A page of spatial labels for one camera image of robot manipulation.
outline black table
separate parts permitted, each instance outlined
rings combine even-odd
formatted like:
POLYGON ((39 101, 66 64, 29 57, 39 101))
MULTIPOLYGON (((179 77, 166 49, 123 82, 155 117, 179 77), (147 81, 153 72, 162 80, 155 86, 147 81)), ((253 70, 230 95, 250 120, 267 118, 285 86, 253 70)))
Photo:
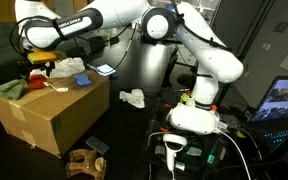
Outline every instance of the black table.
MULTIPOLYGON (((91 53, 86 63, 93 66, 109 64, 116 67, 122 60, 130 40, 123 40, 103 51, 91 53)), ((160 91, 172 48, 132 40, 127 55, 113 74, 112 83, 121 88, 142 89, 144 93, 160 91)))

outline monitor screen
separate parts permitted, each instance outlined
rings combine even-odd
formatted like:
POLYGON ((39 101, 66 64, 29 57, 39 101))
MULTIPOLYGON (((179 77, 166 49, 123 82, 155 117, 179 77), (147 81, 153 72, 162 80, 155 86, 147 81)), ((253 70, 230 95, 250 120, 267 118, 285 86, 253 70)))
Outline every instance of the monitor screen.
POLYGON ((276 77, 250 121, 288 119, 288 77, 276 77))

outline gray wall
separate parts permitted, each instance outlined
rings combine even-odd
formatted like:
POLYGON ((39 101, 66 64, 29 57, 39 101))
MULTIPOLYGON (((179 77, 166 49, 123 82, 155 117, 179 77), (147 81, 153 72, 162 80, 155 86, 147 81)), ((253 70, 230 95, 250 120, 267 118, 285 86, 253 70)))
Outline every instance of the gray wall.
POLYGON ((212 29, 215 34, 237 53, 265 0, 222 0, 212 29))
POLYGON ((276 75, 288 75, 279 65, 288 54, 288 28, 272 32, 276 22, 288 22, 288 1, 276 0, 244 60, 246 74, 234 85, 249 105, 256 107, 276 75), (271 44, 268 51, 264 43, 271 44))
POLYGON ((55 13, 59 16, 67 16, 74 14, 73 0, 53 0, 55 13))

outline crumpled paper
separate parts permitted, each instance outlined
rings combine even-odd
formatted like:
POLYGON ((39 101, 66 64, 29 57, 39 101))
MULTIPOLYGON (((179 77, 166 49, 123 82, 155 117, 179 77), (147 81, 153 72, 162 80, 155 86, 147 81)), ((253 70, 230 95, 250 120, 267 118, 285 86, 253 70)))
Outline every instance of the crumpled paper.
MULTIPOLYGON (((52 69, 50 78, 64 78, 69 77, 73 74, 81 73, 85 70, 83 60, 79 57, 66 58, 61 61, 55 61, 55 69, 52 69)), ((30 75, 43 74, 46 76, 46 70, 41 71, 40 69, 34 69, 30 75)))
POLYGON ((141 89, 133 89, 131 93, 120 91, 120 99, 123 100, 123 102, 127 101, 137 108, 145 107, 144 93, 141 89))

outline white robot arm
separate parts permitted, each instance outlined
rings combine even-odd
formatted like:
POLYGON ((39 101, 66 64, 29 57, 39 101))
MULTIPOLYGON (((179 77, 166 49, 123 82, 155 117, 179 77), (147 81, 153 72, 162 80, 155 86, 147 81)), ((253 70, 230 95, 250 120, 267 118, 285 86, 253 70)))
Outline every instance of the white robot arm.
POLYGON ((173 10, 155 8, 147 0, 95 0, 76 14, 61 18, 42 1, 16 0, 15 12, 20 23, 19 32, 23 29, 22 36, 42 50, 52 50, 87 31, 134 22, 141 24, 144 36, 151 39, 162 40, 175 34, 198 60, 199 66, 192 98, 186 105, 178 104, 171 111, 170 122, 175 128, 197 134, 219 133, 222 124, 216 111, 211 109, 218 81, 235 81, 242 74, 243 65, 223 48, 224 43, 193 6, 181 2, 173 7, 173 10))

